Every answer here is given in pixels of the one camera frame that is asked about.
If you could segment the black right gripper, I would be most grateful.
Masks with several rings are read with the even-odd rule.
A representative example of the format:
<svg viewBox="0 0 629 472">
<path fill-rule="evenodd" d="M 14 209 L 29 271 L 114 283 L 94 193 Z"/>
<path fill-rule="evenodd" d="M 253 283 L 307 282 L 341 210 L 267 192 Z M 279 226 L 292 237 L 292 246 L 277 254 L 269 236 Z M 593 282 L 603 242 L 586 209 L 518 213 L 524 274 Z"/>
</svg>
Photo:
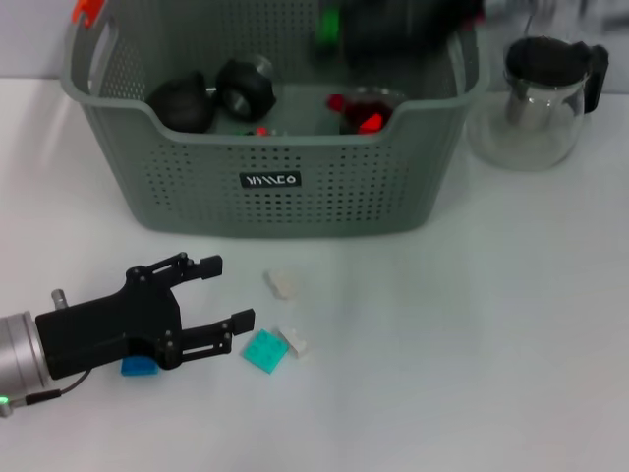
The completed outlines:
<svg viewBox="0 0 629 472">
<path fill-rule="evenodd" d="M 425 57 L 483 16 L 483 0 L 346 0 L 339 46 L 350 64 Z"/>
</svg>

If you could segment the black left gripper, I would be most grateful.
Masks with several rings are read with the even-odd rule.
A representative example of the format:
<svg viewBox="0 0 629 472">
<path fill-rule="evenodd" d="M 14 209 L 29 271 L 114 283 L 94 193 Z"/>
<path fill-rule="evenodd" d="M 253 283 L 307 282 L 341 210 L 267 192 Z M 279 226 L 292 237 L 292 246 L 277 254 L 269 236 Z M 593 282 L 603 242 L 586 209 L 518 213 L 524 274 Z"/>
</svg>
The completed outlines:
<svg viewBox="0 0 629 472">
<path fill-rule="evenodd" d="M 35 318 L 45 362 L 54 380 L 112 362 L 144 356 L 163 370 L 227 355 L 236 336 L 251 332 L 256 313 L 248 309 L 223 321 L 182 330 L 180 307 L 171 291 L 182 283 L 220 276 L 223 260 L 195 262 L 179 253 L 127 270 L 116 293 Z"/>
</svg>

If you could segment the green two-stud brick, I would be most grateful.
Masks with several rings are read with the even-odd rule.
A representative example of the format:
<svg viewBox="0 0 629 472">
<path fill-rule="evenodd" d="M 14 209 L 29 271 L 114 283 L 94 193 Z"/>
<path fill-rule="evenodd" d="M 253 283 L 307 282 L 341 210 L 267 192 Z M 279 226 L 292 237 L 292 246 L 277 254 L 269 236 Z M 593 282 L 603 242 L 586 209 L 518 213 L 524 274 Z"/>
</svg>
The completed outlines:
<svg viewBox="0 0 629 472">
<path fill-rule="evenodd" d="M 326 7 L 320 12 L 319 21 L 314 33 L 314 43 L 317 47 L 335 48 L 340 41 L 340 9 Z"/>
</svg>

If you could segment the teal brick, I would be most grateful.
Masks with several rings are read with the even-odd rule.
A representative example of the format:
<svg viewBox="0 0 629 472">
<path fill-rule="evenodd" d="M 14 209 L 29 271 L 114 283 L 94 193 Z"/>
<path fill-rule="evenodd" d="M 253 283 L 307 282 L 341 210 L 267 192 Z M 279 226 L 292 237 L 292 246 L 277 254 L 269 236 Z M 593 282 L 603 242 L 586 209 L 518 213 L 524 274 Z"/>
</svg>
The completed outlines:
<svg viewBox="0 0 629 472">
<path fill-rule="evenodd" d="M 242 350 L 241 357 L 257 369 L 272 374 L 289 351 L 289 344 L 278 335 L 256 330 Z"/>
</svg>

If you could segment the narrow white brick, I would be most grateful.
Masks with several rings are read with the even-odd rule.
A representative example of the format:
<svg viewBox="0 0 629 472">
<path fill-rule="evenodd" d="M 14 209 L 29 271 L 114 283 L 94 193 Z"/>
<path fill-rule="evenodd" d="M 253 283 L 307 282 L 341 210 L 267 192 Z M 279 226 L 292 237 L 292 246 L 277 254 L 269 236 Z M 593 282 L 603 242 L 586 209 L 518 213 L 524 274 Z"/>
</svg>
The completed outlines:
<svg viewBox="0 0 629 472">
<path fill-rule="evenodd" d="M 301 359 L 308 354 L 309 344 L 297 329 L 282 325 L 278 328 L 278 334 L 288 344 L 295 358 Z"/>
</svg>

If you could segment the blue square brick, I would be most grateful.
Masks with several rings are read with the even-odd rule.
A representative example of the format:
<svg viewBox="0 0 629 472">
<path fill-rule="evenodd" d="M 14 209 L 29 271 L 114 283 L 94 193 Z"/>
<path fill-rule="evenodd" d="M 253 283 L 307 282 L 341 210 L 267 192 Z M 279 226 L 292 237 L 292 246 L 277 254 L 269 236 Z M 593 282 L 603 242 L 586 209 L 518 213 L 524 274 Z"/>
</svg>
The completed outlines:
<svg viewBox="0 0 629 472">
<path fill-rule="evenodd" d="M 159 372 L 154 360 L 143 356 L 127 357 L 122 361 L 120 373 L 123 377 L 153 376 Z"/>
</svg>

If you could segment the grey perforated storage bin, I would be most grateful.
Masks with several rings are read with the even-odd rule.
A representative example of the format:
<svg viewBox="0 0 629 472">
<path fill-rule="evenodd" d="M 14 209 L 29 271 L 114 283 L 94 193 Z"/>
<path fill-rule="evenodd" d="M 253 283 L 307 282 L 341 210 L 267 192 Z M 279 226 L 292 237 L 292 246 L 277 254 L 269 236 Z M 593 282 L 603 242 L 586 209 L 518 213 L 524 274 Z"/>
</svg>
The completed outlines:
<svg viewBox="0 0 629 472">
<path fill-rule="evenodd" d="M 321 0 L 103 0 L 76 9 L 61 83 L 83 109 L 143 226 L 240 238 L 365 236 L 429 217 L 472 103 L 489 79 L 486 33 L 467 28 L 425 62 L 318 64 Z M 166 128 L 145 102 L 193 71 L 213 87 L 231 58 L 265 56 L 277 102 L 246 124 L 218 111 L 203 134 Z M 341 135 L 330 94 L 402 92 L 385 128 Z M 239 136 L 258 127 L 290 137 Z"/>
</svg>

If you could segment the wide white brick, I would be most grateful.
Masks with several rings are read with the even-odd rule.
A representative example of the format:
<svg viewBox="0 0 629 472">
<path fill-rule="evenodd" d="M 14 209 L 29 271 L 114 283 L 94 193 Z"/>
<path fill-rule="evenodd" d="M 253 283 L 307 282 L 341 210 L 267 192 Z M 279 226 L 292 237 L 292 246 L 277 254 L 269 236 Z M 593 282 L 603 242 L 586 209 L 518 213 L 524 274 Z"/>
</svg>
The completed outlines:
<svg viewBox="0 0 629 472">
<path fill-rule="evenodd" d="M 263 279 L 276 299 L 288 301 L 296 297 L 298 277 L 294 270 L 286 268 L 269 269 L 264 272 Z"/>
</svg>

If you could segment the glass teapot black lid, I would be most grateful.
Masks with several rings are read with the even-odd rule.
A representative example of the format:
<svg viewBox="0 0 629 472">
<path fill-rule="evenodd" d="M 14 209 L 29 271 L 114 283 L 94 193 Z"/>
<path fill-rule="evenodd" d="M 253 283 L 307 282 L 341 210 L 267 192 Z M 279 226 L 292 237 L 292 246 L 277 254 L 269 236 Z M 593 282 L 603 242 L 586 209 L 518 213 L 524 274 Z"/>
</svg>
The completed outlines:
<svg viewBox="0 0 629 472">
<path fill-rule="evenodd" d="M 599 105 L 609 64 L 601 45 L 547 36 L 514 41 L 504 56 L 505 93 L 490 94 L 466 123 L 474 154 L 496 166 L 542 171 L 576 145 Z"/>
</svg>

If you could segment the black clay teapot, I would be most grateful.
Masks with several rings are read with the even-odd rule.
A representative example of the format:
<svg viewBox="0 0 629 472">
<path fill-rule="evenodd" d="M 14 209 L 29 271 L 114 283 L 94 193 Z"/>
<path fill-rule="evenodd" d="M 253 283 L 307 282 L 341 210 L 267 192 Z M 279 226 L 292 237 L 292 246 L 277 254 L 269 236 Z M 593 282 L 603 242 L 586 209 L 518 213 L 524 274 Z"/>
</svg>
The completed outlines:
<svg viewBox="0 0 629 472">
<path fill-rule="evenodd" d="M 215 115 L 213 94 L 199 71 L 163 83 L 145 102 L 166 128 L 180 133 L 207 132 Z"/>
</svg>

